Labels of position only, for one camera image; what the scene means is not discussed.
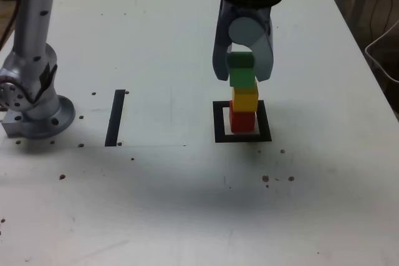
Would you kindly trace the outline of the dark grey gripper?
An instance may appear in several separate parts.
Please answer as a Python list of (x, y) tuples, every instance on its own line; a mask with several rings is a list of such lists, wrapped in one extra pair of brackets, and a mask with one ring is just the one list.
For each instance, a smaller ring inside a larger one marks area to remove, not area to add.
[(228, 47), (233, 43), (246, 46), (254, 57), (258, 82), (269, 80), (274, 64), (271, 8), (252, 9), (221, 0), (213, 48), (213, 69), (217, 79), (227, 81)]

